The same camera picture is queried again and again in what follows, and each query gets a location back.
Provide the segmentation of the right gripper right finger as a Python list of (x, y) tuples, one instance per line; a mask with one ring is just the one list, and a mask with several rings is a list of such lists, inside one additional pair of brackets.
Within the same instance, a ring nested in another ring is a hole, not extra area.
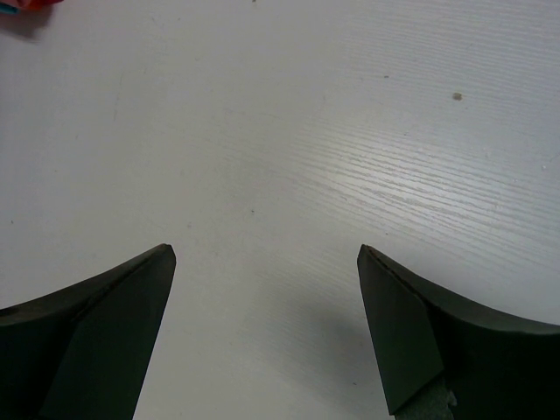
[(556, 419), (559, 328), (476, 303), (368, 245), (360, 290), (397, 419)]

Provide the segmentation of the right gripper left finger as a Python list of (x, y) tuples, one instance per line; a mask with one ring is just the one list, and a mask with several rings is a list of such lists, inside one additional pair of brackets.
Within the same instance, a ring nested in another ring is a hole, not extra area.
[(3, 419), (131, 419), (172, 288), (160, 244), (1, 310)]

